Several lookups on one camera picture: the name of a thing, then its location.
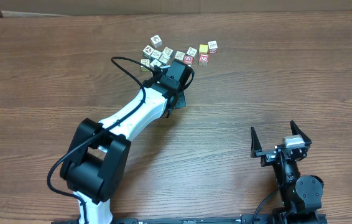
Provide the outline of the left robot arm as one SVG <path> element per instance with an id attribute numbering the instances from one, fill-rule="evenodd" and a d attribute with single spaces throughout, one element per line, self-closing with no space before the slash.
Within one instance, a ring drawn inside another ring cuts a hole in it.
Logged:
<path id="1" fill-rule="evenodd" d="M 67 153 L 54 164 L 78 200 L 74 223 L 112 223 L 110 200 L 123 177 L 131 142 L 151 122 L 186 105 L 184 91 L 195 72 L 178 60 L 154 65 L 150 79 L 138 82 L 139 92 L 125 107 L 99 122 L 84 119 Z"/>

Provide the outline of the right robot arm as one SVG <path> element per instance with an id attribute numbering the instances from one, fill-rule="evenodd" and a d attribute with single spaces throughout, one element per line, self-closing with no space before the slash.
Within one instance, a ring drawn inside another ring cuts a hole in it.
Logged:
<path id="1" fill-rule="evenodd" d="M 312 140 L 290 121 L 292 134 L 282 139 L 273 150 L 264 151 L 256 130 L 251 128 L 251 157 L 260 158 L 261 166 L 273 167 L 277 188 L 257 206 L 251 222 L 257 221 L 262 206 L 277 192 L 280 193 L 283 206 L 273 209 L 268 216 L 271 223 L 326 223 L 325 215 L 317 210 L 322 207 L 324 183 L 316 175 L 301 175 L 298 161 L 307 157 Z"/>

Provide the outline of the yellow sided gift block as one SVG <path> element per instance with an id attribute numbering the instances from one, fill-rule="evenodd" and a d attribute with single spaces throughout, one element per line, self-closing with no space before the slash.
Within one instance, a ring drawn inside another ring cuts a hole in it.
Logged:
<path id="1" fill-rule="evenodd" d="M 149 59 L 141 59 L 141 70 L 144 72 L 150 71 L 150 60 Z"/>

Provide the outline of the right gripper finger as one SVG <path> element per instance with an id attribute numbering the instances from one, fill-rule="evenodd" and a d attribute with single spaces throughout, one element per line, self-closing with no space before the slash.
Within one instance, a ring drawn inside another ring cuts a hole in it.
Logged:
<path id="1" fill-rule="evenodd" d="M 290 121 L 290 128 L 293 135 L 300 135 L 306 146 L 312 144 L 312 140 L 296 125 L 294 120 Z"/>
<path id="2" fill-rule="evenodd" d="M 262 153 L 262 147 L 259 142 L 258 136 L 256 134 L 256 130 L 254 127 L 251 127 L 251 157 L 260 157 Z"/>

